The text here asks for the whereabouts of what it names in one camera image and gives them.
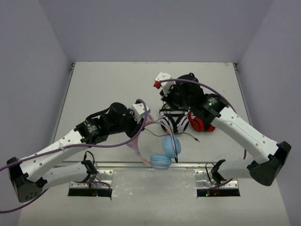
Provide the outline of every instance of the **metal base plate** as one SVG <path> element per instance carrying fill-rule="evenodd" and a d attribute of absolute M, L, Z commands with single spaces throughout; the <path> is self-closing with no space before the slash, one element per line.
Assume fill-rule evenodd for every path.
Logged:
<path fill-rule="evenodd" d="M 70 165 L 71 163 L 63 162 L 60 166 L 66 166 Z M 210 189 L 211 187 L 215 187 L 214 184 L 212 184 L 208 178 L 206 169 L 205 169 L 206 163 L 174 163 L 171 165 L 170 168 L 173 170 L 194 170 L 195 171 L 195 180 L 196 180 L 196 189 L 202 190 L 202 189 Z M 141 163 L 96 163 L 96 168 L 99 171 L 98 175 L 96 176 L 96 181 L 103 181 L 105 183 L 108 183 L 112 189 L 114 189 L 114 186 L 112 184 L 113 180 L 113 171 L 114 170 L 128 170 L 128 169 L 149 169 L 154 170 L 151 167 L 146 167 L 144 164 Z M 207 166 L 208 174 L 212 180 L 212 175 L 210 173 L 211 166 Z M 71 182 L 69 189 L 88 189 L 88 184 L 79 184 L 76 182 Z M 108 187 L 104 184 L 93 184 L 92 188 L 97 189 L 108 189 Z M 226 185 L 223 185 L 219 187 L 219 190 L 238 190 L 238 181 L 236 178 L 232 179 L 229 183 Z"/>

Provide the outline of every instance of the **red ear cup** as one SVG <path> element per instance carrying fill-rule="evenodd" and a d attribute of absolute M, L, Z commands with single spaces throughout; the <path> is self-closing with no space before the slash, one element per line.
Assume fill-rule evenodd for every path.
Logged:
<path fill-rule="evenodd" d="M 197 132 L 203 132 L 205 127 L 203 121 L 193 115 L 192 112 L 189 112 L 188 119 L 192 128 Z"/>
<path fill-rule="evenodd" d="M 215 127 L 213 125 L 210 125 L 208 132 L 213 132 L 215 130 Z"/>
<path fill-rule="evenodd" d="M 213 132 L 215 130 L 215 127 L 213 125 L 210 125 L 209 128 L 205 130 L 205 125 L 203 121 L 195 117 L 192 112 L 189 112 L 188 119 L 193 129 L 197 132 L 204 132 L 204 131 Z"/>

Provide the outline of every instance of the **blue ear cup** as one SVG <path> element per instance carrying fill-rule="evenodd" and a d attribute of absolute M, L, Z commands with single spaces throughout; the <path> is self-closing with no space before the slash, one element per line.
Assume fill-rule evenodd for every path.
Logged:
<path fill-rule="evenodd" d="M 152 154 L 150 156 L 150 162 L 154 169 L 166 170 L 171 165 L 171 158 L 163 154 Z"/>
<path fill-rule="evenodd" d="M 174 137 L 166 136 L 166 137 L 162 138 L 162 146 L 163 146 L 165 155 L 170 159 L 175 158 L 177 156 L 175 149 L 177 150 L 177 154 L 181 153 L 180 141 L 175 136 Z"/>

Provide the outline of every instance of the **headphones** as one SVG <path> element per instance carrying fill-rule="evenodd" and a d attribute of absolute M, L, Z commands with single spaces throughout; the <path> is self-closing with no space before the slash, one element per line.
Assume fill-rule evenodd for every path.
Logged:
<path fill-rule="evenodd" d="M 151 115 L 148 114 L 147 119 L 145 121 L 145 127 L 151 124 L 160 124 L 162 123 L 155 121 Z M 141 156 L 141 153 L 138 148 L 138 137 L 139 135 L 130 143 L 127 144 L 128 147 L 135 151 L 135 154 L 142 160 L 146 165 L 152 166 L 157 170 L 166 170 L 171 165 L 172 158 L 177 158 L 177 155 L 181 153 L 181 144 L 178 138 L 176 138 L 170 128 L 165 126 L 167 132 L 170 136 L 166 136 L 162 138 L 162 146 L 165 154 L 152 154 L 150 156 L 150 161 L 147 161 Z"/>
<path fill-rule="evenodd" d="M 183 133 L 189 124 L 188 110 L 178 109 L 174 111 L 168 104 L 164 104 L 161 109 L 159 109 L 160 120 L 162 129 L 167 132 L 166 127 L 169 127 L 173 133 Z"/>
<path fill-rule="evenodd" d="M 188 119 L 190 121 L 191 126 L 197 132 L 213 132 L 215 127 L 210 123 L 206 123 L 200 118 L 197 118 L 193 115 L 192 111 L 189 112 Z"/>

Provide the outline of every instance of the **black cable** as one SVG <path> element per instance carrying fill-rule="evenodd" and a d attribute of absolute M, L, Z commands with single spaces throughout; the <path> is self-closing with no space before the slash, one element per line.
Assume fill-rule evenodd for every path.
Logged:
<path fill-rule="evenodd" d="M 86 152 L 85 152 L 84 160 L 87 159 L 87 153 L 89 153 L 89 154 L 92 156 L 92 158 L 93 158 L 93 165 L 95 165 L 95 158 L 94 158 L 94 155 L 93 155 L 92 152 L 90 152 L 90 151 L 86 151 Z"/>
<path fill-rule="evenodd" d="M 161 119 L 163 119 L 163 118 L 159 118 L 159 119 L 157 119 L 156 121 L 159 121 L 159 120 L 161 120 Z"/>
<path fill-rule="evenodd" d="M 213 167 L 214 167 L 215 165 L 214 165 L 212 162 L 207 162 L 206 165 L 205 165 L 205 169 L 206 169 L 206 173 L 207 173 L 207 176 L 208 176 L 208 179 L 209 179 L 210 183 L 211 183 L 212 185 L 216 185 L 216 184 L 212 183 L 212 181 L 211 181 L 211 178 L 210 178 L 210 176 L 209 176 L 209 172 L 208 172 L 208 169 L 207 169 L 207 164 L 212 164 Z"/>
<path fill-rule="evenodd" d="M 169 134 L 157 135 L 157 134 L 153 133 L 152 131 L 150 131 L 149 129 L 145 129 L 145 130 L 149 131 L 152 135 L 155 135 L 156 137 L 169 136 Z M 187 135 L 191 136 L 193 139 L 195 139 L 196 141 L 199 142 L 199 140 L 196 137 L 194 137 L 192 134 L 190 134 L 190 133 L 185 133 L 185 132 L 183 132 L 183 133 L 175 133 L 175 135 L 180 135 L 180 134 L 187 134 Z"/>
<path fill-rule="evenodd" d="M 176 163 L 178 163 L 177 145 L 175 144 L 174 133 L 171 132 L 171 135 L 173 135 L 174 147 L 175 147 L 175 155 L 176 155 L 176 157 L 174 158 L 174 160 L 175 160 Z"/>

